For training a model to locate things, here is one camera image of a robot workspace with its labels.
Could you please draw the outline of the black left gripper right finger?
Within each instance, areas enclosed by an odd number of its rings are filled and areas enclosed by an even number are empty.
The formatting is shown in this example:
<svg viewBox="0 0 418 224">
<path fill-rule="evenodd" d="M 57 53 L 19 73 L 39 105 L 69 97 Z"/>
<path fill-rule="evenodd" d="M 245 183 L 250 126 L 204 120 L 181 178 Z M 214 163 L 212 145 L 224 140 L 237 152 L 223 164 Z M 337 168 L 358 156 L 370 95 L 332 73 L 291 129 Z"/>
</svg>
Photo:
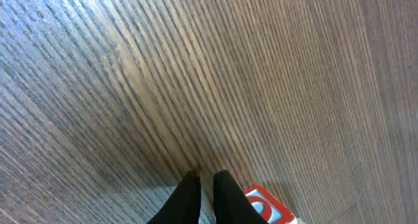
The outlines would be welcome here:
<svg viewBox="0 0 418 224">
<path fill-rule="evenodd" d="M 228 170 L 214 174 L 213 190 L 217 224 L 267 224 Z"/>
</svg>

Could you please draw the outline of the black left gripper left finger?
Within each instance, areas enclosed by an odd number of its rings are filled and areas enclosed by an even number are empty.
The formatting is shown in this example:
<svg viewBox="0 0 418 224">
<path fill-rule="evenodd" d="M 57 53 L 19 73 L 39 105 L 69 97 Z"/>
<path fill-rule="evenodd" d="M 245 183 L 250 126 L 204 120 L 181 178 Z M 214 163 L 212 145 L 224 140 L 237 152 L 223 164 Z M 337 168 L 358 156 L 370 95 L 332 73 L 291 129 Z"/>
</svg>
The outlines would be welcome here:
<svg viewBox="0 0 418 224">
<path fill-rule="evenodd" d="M 189 171 L 148 224 L 197 224 L 201 211 L 201 179 Z"/>
</svg>

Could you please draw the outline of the red M wooden block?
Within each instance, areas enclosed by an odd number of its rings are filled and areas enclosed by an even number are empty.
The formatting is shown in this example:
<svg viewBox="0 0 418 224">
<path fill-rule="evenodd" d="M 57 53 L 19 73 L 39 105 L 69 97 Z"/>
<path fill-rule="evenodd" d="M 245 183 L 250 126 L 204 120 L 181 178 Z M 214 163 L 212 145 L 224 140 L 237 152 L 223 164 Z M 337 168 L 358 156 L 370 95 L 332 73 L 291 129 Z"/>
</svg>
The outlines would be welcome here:
<svg viewBox="0 0 418 224">
<path fill-rule="evenodd" d="M 295 215 L 261 184 L 244 190 L 244 194 L 268 224 L 297 224 Z"/>
</svg>

